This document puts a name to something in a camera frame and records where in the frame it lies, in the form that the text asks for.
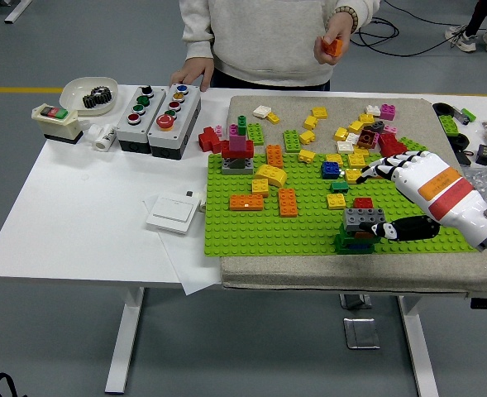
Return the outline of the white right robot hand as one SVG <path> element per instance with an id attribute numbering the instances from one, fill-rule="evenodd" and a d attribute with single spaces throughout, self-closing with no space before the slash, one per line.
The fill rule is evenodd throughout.
<path id="1" fill-rule="evenodd" d="M 363 168 L 356 182 L 374 177 L 393 182 L 408 201 L 422 209 L 423 215 L 392 222 L 361 222 L 361 230 L 405 242 L 433 238 L 440 227 L 453 227 L 470 246 L 487 250 L 487 203 L 459 171 L 438 155 L 407 151 L 381 158 Z"/>

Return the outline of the person's right hand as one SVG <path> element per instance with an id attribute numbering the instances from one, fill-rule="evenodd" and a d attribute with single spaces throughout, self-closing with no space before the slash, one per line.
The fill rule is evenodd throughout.
<path id="1" fill-rule="evenodd" d="M 169 84 L 189 85 L 197 79 L 201 79 L 199 85 L 200 91 L 206 92 L 210 88 L 213 71 L 214 61 L 212 58 L 189 58 L 180 69 L 172 73 Z"/>

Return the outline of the person's left hand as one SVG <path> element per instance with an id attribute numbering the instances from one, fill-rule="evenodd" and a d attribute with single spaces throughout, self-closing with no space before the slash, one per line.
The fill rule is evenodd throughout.
<path id="1" fill-rule="evenodd" d="M 347 53 L 353 22 L 352 16 L 347 12 L 339 12 L 330 17 L 326 33 L 323 36 L 318 36 L 314 42 L 314 57 L 320 65 L 336 65 Z M 330 44 L 335 39 L 342 41 L 341 53 L 338 56 L 331 56 L 324 51 L 322 43 Z"/>

